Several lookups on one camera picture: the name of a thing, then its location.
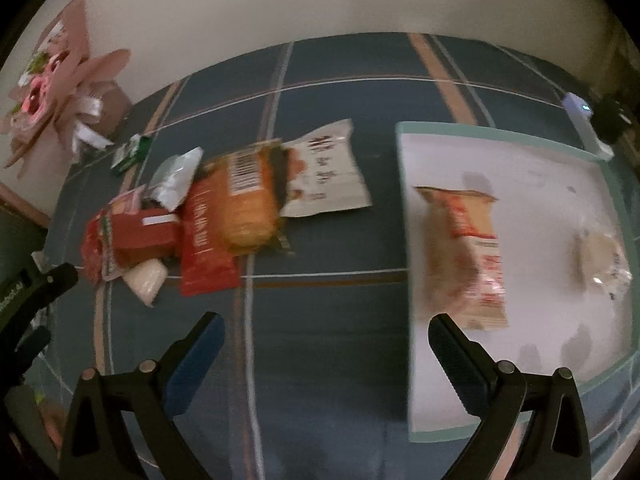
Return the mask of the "beige red cracker pack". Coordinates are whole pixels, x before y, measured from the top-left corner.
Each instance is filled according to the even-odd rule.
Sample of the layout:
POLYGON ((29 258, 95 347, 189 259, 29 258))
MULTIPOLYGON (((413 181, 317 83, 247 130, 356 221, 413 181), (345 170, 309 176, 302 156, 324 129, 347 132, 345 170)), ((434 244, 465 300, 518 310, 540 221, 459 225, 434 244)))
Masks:
POLYGON ((494 196, 474 190, 418 186, 427 203, 426 308, 446 313, 464 330, 509 326, 494 196))

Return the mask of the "red patterned snack packet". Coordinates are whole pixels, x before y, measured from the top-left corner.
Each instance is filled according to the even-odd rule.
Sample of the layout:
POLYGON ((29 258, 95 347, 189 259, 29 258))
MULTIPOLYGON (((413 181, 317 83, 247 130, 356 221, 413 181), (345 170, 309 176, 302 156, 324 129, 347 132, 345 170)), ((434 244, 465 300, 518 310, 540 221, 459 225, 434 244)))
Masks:
POLYGON ((183 296, 240 286, 235 256, 220 232, 219 188, 209 176, 191 186, 183 204, 180 290, 183 296))

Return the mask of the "red box snack pack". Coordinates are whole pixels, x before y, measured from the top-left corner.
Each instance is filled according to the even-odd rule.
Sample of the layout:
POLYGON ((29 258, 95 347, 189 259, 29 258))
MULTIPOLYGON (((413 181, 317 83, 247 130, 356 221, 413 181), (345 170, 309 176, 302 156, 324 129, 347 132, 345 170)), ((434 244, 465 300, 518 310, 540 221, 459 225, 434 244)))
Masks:
POLYGON ((88 221, 80 254, 90 283, 113 281, 139 263, 180 254, 181 219, 163 207, 144 206, 144 192, 142 185, 120 193, 88 221))

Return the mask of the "round bun clear wrapper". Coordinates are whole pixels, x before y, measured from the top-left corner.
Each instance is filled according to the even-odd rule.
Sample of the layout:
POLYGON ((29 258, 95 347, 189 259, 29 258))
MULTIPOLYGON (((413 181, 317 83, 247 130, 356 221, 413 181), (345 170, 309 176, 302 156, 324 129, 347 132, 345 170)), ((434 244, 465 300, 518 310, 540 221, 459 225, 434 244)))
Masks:
POLYGON ((584 221, 578 229, 576 249, 582 290, 612 304, 622 300, 634 274, 620 237, 603 224, 584 221))

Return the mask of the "orange cake snack pack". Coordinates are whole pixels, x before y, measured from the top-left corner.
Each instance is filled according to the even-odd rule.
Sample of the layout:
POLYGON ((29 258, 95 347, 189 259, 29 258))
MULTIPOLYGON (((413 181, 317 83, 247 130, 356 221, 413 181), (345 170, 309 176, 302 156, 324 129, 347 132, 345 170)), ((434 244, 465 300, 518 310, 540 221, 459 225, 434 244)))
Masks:
POLYGON ((214 179, 218 232, 233 255, 248 255, 267 246, 286 252, 277 174, 282 166, 281 141, 259 141, 209 159, 204 169, 214 179))

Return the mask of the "white snack bag red print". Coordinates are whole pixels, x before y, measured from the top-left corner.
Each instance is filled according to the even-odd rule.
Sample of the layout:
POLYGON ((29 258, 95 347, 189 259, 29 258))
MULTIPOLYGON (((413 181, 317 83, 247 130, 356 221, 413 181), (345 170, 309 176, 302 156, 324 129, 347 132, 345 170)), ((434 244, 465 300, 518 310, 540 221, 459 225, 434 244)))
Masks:
POLYGON ((352 154, 352 121, 342 119, 285 142, 286 199, 280 215, 305 218, 372 205, 352 154))

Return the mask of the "small white rice cake pack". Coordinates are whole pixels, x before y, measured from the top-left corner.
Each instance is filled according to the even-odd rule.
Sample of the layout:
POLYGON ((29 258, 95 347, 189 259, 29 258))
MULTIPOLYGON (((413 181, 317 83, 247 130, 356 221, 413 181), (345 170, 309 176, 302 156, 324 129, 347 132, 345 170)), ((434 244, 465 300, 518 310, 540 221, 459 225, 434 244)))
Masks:
POLYGON ((127 286, 147 307, 152 307, 167 278, 168 269, 160 259, 143 261, 122 274, 127 286))

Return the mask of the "blue plaid tablecloth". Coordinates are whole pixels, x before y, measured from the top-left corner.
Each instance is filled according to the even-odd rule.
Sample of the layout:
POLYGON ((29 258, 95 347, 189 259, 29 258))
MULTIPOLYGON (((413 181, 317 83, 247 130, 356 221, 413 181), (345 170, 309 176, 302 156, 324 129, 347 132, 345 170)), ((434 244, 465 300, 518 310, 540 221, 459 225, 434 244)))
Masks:
POLYGON ((235 479, 437 479, 461 441, 413 444, 406 419, 408 287, 395 146, 398 122, 458 122, 571 146, 562 110, 584 82, 540 58, 487 42, 357 34, 280 44, 187 76, 139 102, 122 138, 149 132, 132 180, 199 146, 207 156, 263 136, 292 139, 354 123, 369 209, 285 226, 291 255, 263 252, 243 286, 191 298, 170 278, 153 307, 122 283, 80 281, 53 306, 52 344, 32 380, 69 404, 80 373, 158 358, 205 311, 227 340, 179 428, 209 473, 235 479), (447 90, 462 99, 445 98, 447 90))

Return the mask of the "silver foil snack packet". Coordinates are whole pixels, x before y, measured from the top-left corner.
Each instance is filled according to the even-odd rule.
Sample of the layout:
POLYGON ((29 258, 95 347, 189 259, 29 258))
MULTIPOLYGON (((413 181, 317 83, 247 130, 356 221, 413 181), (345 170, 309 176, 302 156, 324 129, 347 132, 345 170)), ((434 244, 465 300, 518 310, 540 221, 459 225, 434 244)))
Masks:
POLYGON ((198 146, 162 162, 146 188, 145 198, 168 211, 176 210, 189 193, 203 154, 198 146))

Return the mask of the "white tray with teal rim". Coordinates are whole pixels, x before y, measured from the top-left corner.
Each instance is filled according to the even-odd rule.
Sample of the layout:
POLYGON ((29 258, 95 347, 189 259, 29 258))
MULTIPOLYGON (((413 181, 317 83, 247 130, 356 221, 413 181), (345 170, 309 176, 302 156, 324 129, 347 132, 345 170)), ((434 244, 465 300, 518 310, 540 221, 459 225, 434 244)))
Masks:
POLYGON ((638 287, 611 300, 585 289, 579 275, 578 237, 585 229, 616 235, 631 269, 638 268, 623 192, 606 162, 538 136, 443 122, 401 122, 396 139, 407 247, 411 441, 464 439, 477 424, 427 340, 428 206, 420 186, 495 197, 508 326, 470 333, 495 359, 538 374, 568 367, 581 394, 599 390, 634 359, 638 287))

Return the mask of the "small green packet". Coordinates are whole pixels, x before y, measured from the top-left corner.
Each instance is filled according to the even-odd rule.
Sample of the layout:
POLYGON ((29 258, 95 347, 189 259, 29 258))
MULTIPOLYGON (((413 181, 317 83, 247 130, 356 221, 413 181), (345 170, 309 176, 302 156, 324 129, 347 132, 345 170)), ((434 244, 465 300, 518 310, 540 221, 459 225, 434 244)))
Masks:
POLYGON ((139 162, 145 160, 149 153, 152 139, 143 134, 134 134, 125 144, 122 144, 114 151, 114 158, 111 164, 112 174, 120 176, 139 162))

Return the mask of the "black power adapter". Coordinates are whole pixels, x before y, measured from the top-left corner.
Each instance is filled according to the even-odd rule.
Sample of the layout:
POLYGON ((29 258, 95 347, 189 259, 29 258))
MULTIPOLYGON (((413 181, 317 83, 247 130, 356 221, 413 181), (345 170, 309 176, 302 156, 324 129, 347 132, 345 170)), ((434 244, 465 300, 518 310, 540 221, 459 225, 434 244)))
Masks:
POLYGON ((590 124, 598 139, 608 145, 615 144, 634 126, 628 110, 612 94, 607 94, 594 104, 590 124))

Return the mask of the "pink paper flower bouquet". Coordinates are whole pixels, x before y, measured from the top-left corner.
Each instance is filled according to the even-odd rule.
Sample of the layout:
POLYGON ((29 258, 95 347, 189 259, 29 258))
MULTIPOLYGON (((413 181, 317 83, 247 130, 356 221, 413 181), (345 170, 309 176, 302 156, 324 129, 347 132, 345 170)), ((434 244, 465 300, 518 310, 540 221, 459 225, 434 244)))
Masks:
POLYGON ((70 0, 43 29, 10 92, 14 107, 2 118, 10 138, 6 168, 17 177, 62 174, 85 150, 104 151, 129 113, 131 101, 116 81, 128 49, 90 52, 86 0, 70 0))

